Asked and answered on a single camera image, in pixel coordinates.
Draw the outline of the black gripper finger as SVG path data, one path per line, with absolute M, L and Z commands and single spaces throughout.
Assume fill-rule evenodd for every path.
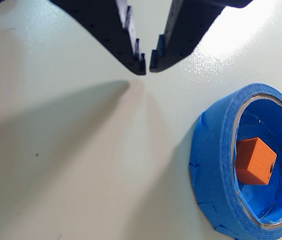
M 136 75 L 146 74 L 132 6 L 126 0 L 53 0 L 86 28 L 119 62 Z
M 225 7 L 244 8 L 250 0 L 174 0 L 164 33 L 152 50 L 149 70 L 162 72 L 189 56 Z

